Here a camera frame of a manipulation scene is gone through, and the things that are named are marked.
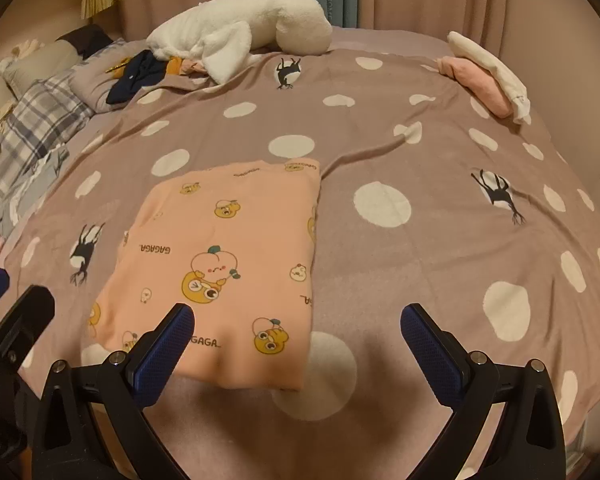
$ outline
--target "cartoon character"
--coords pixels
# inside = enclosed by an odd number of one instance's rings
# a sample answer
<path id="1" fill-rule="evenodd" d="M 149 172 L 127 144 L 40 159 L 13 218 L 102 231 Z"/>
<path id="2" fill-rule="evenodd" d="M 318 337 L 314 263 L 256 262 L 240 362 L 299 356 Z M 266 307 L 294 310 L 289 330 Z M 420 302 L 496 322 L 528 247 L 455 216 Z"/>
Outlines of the cartoon character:
<path id="1" fill-rule="evenodd" d="M 298 58 L 298 60 L 296 61 L 295 59 L 291 58 L 291 64 L 285 66 L 285 59 L 281 58 L 280 64 L 276 67 L 276 72 L 278 73 L 278 82 L 280 83 L 278 90 L 280 90 L 281 88 L 294 87 L 291 83 L 295 81 L 300 75 L 300 59 L 301 58 Z M 291 76 L 292 74 L 297 75 L 293 77 L 292 80 L 288 80 L 287 78 L 289 78 L 289 76 Z"/>
<path id="2" fill-rule="evenodd" d="M 140 301 L 142 301 L 144 304 L 146 304 L 146 302 L 151 299 L 151 295 L 152 295 L 151 289 L 145 287 L 142 290 L 142 293 L 140 294 Z"/>
<path id="3" fill-rule="evenodd" d="M 289 271 L 289 276 L 295 282 L 304 282 L 306 280 L 306 267 L 303 264 L 297 264 Z"/>
<path id="4" fill-rule="evenodd" d="M 182 293 L 195 303 L 211 303 L 218 299 L 227 279 L 240 279 L 238 259 L 231 253 L 221 251 L 220 246 L 208 248 L 206 253 L 196 254 L 191 270 L 182 280 Z"/>
<path id="5" fill-rule="evenodd" d="M 503 177 L 496 175 L 495 173 L 493 174 L 493 177 L 496 181 L 496 189 L 493 189 L 484 180 L 484 170 L 480 170 L 480 180 L 478 180 L 473 173 L 471 176 L 478 184 L 480 184 L 480 187 L 487 192 L 487 196 L 489 197 L 492 205 L 495 205 L 496 202 L 504 202 L 509 206 L 509 209 L 511 209 L 513 213 L 512 222 L 515 225 L 526 222 L 525 217 L 523 217 L 516 209 L 516 205 L 513 203 L 513 199 L 508 191 L 509 183 Z"/>
<path id="6" fill-rule="evenodd" d="M 285 349 L 285 343 L 289 341 L 289 334 L 280 326 L 277 319 L 259 317 L 251 325 L 256 350 L 263 354 L 279 354 Z"/>
<path id="7" fill-rule="evenodd" d="M 306 228 L 309 231 L 309 236 L 315 244 L 315 207 L 311 208 L 311 218 L 306 223 Z"/>
<path id="8" fill-rule="evenodd" d="M 76 286 L 83 284 L 87 279 L 87 270 L 91 263 L 93 250 L 96 248 L 96 243 L 100 238 L 103 227 L 104 224 L 92 225 L 87 230 L 87 225 L 85 224 L 80 232 L 78 241 L 75 243 L 74 250 L 69 256 L 69 264 L 74 269 L 78 269 L 78 271 L 74 272 L 69 278 L 69 281 Z"/>
<path id="9" fill-rule="evenodd" d="M 96 337 L 96 325 L 100 321 L 100 305 L 94 303 L 91 307 L 91 315 L 89 316 L 89 336 Z"/>
<path id="10" fill-rule="evenodd" d="M 295 162 L 288 162 L 285 164 L 285 171 L 302 171 L 304 166 Z"/>
<path id="11" fill-rule="evenodd" d="M 240 211 L 240 204 L 237 200 L 219 200 L 214 213 L 220 218 L 233 218 L 238 211 Z"/>
<path id="12" fill-rule="evenodd" d="M 123 333 L 122 349 L 125 352 L 131 352 L 131 349 L 136 345 L 137 342 L 138 342 L 138 334 L 129 332 L 129 330 L 127 330 L 125 333 Z"/>
<path id="13" fill-rule="evenodd" d="M 180 190 L 180 193 L 183 195 L 190 195 L 192 193 L 195 193 L 199 189 L 199 182 L 194 182 L 193 184 L 182 184 L 182 189 Z"/>

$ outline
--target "white plush toy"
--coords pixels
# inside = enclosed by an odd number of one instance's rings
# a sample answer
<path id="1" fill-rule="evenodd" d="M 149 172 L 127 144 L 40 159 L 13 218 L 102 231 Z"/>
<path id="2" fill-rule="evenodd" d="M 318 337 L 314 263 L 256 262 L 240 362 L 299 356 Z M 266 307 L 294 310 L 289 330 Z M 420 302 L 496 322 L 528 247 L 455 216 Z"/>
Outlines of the white plush toy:
<path id="1" fill-rule="evenodd" d="M 323 54 L 331 24 L 317 0 L 211 0 L 164 22 L 146 40 L 157 59 L 202 60 L 218 84 L 257 59 L 250 50 L 274 41 L 288 54 Z"/>

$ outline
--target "cartoon eye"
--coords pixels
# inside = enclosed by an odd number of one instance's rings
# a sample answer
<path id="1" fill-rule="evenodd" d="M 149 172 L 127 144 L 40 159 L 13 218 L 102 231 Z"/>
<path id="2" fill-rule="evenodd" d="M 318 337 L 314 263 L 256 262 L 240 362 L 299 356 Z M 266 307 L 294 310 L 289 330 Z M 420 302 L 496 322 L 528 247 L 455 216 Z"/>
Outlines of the cartoon eye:
<path id="1" fill-rule="evenodd" d="M 199 290 L 202 290 L 202 283 L 200 283 L 200 280 L 191 280 L 189 282 L 189 290 L 191 292 L 198 292 Z"/>

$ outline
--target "folded pink fabric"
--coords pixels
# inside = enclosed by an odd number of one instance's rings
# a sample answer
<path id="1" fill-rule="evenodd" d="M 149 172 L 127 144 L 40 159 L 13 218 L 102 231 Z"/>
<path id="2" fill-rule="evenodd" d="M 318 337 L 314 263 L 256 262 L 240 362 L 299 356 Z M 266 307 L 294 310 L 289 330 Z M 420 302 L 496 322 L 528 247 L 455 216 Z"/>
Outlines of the folded pink fabric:
<path id="1" fill-rule="evenodd" d="M 496 117 L 504 119 L 513 113 L 513 106 L 498 82 L 473 61 L 445 56 L 438 60 L 438 71 L 471 90 Z"/>
<path id="2" fill-rule="evenodd" d="M 158 184 L 93 306 L 91 336 L 128 351 L 187 303 L 195 332 L 176 373 L 226 388 L 301 388 L 319 188 L 318 163 L 307 158 Z"/>

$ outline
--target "brown blanket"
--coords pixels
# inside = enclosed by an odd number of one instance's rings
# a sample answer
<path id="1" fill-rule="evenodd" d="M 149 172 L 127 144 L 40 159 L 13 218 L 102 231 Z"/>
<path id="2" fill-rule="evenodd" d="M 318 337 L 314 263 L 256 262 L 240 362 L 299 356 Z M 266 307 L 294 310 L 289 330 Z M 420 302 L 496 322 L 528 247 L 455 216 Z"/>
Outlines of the brown blanket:
<path id="1" fill-rule="evenodd" d="M 400 335 L 413 301 L 468 350 L 544 361 L 575 436 L 600 398 L 600 216 L 537 114 L 522 127 L 495 120 L 431 60 L 350 50 L 267 56 L 219 88 L 182 81 L 136 96 L 7 258 L 2 312 L 31 283 L 57 302 L 22 371 L 36 392 L 56 359 L 92 364 L 114 350 L 90 339 L 91 306 L 153 186 L 307 155 L 323 181 L 306 386 L 222 390 L 172 377 L 146 413 L 185 471 L 405 478 L 449 415 Z M 467 466 L 477 468 L 484 433 Z"/>

